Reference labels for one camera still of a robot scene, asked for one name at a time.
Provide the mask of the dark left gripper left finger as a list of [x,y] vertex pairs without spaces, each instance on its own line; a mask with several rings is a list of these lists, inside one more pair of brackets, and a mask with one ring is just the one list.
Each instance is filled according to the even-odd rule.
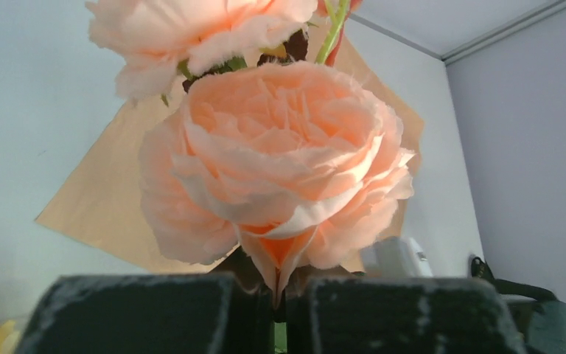
[[270,293],[229,273],[61,277],[17,353],[272,353]]

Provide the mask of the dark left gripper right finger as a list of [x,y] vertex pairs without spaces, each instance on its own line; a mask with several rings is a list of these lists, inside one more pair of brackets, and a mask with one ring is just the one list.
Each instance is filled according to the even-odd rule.
[[289,353],[526,353],[487,282],[314,277],[287,300]]

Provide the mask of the peach white fake flower bunch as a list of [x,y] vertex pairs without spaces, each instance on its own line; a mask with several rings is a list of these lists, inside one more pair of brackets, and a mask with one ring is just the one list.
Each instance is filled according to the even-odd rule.
[[375,243],[412,196],[402,120],[353,77],[299,61],[205,77],[148,131],[141,209],[161,254],[241,248],[280,302],[302,266]]

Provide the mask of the pink fake rose stem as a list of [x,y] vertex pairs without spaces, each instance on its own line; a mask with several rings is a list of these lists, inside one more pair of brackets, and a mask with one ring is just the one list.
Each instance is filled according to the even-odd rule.
[[270,52],[317,15],[348,16],[360,1],[87,1],[90,42],[124,60],[116,94],[141,100],[170,93],[251,50]]

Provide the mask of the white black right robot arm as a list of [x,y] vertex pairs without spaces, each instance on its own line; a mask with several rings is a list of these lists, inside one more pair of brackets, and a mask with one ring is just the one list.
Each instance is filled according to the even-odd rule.
[[422,247],[411,237],[389,237],[360,251],[365,273],[389,279],[433,277]]

